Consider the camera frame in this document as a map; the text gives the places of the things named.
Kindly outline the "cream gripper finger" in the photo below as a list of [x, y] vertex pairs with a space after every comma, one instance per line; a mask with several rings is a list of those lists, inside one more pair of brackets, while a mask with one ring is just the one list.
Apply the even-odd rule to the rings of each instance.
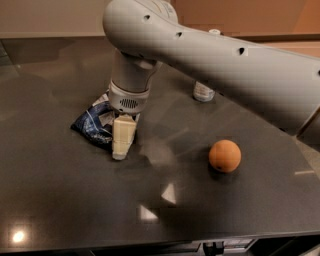
[[113, 123], [112, 157], [124, 160], [134, 140], [137, 123], [132, 116], [119, 115]]

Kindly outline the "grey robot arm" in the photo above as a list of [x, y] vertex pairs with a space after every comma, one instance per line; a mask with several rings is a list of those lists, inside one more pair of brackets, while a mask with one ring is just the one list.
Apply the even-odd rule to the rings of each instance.
[[167, 64], [320, 150], [320, 59], [179, 24], [163, 0], [111, 0], [103, 28], [115, 47], [109, 85], [119, 113], [143, 111]]

